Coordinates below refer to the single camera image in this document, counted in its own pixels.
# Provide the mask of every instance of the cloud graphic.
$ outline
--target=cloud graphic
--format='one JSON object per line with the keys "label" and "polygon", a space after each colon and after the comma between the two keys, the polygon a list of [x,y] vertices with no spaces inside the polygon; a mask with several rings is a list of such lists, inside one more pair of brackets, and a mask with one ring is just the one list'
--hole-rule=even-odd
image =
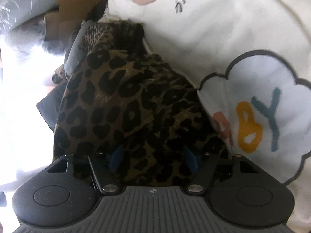
{"label": "cloud graphic", "polygon": [[286,60],[266,50],[245,53],[224,75],[208,75],[198,95],[211,116],[222,112],[230,123],[232,154],[285,184],[299,176],[311,156],[311,84]]}

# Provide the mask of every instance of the circular cap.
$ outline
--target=circular cap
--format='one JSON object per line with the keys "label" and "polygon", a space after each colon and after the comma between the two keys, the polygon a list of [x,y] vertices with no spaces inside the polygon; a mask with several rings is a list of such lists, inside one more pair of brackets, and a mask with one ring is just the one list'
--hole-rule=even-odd
{"label": "circular cap", "polygon": [[199,193],[203,191],[203,187],[200,185],[196,185],[196,184],[190,185],[188,186],[188,191],[191,193]]}
{"label": "circular cap", "polygon": [[105,185],[103,187],[103,191],[107,192],[107,193],[114,193],[118,190],[118,186],[117,185],[113,185],[113,184],[108,184]]}
{"label": "circular cap", "polygon": [[237,199],[250,206],[263,206],[272,200],[269,190],[259,186],[246,186],[240,188],[236,193]]}
{"label": "circular cap", "polygon": [[45,186],[38,189],[34,194],[34,200],[47,207],[57,206],[68,200],[69,191],[61,186]]}

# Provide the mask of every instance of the ribbed surface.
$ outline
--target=ribbed surface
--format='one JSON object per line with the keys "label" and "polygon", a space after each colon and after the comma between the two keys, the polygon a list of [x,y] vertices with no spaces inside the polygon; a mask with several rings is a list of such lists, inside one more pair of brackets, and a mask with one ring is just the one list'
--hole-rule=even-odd
{"label": "ribbed surface", "polygon": [[290,233],[284,225],[264,230],[232,226],[215,216],[201,197],[179,187],[127,187],[118,196],[104,197],[95,211],[72,226],[37,229],[22,225],[16,233]]}

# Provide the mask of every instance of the colorful lettering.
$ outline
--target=colorful lettering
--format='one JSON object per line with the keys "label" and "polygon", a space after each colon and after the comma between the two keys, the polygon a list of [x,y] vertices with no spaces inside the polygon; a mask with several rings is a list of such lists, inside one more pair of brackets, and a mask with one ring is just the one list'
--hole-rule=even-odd
{"label": "colorful lettering", "polygon": [[277,105],[279,104],[281,96],[281,90],[279,88],[275,88],[272,92],[272,100],[271,106],[268,108],[266,107],[261,101],[257,100],[254,96],[252,97],[251,103],[254,107],[262,113],[266,118],[268,118],[269,125],[272,131],[272,143],[271,143],[271,151],[276,152],[278,150],[278,140],[280,136],[279,128],[276,125],[275,120],[275,112]]}
{"label": "colorful lettering", "polygon": [[[220,134],[220,138],[222,140],[226,140],[229,138],[229,143],[231,146],[233,146],[233,139],[232,139],[232,134],[231,134],[230,123],[224,117],[222,112],[216,112],[213,115],[212,119],[216,122],[216,130]],[[220,125],[222,125],[225,128],[224,131],[221,131]]]}
{"label": "colorful lettering", "polygon": [[[262,127],[255,122],[254,113],[248,102],[241,102],[235,108],[239,119],[238,127],[238,146],[246,153],[252,153],[258,147],[262,140]],[[254,139],[250,143],[245,142],[245,138],[251,134],[255,134]]]}

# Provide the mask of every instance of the leopard print fabric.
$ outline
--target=leopard print fabric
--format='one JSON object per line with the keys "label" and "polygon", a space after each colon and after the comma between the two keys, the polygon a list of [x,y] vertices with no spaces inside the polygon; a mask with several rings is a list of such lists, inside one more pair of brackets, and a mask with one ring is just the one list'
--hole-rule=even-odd
{"label": "leopard print fabric", "polygon": [[120,185],[185,186],[183,146],[221,154],[195,89],[160,56],[146,54],[143,28],[95,23],[79,48],[88,56],[71,75],[55,127],[54,159],[85,158],[124,146]]}

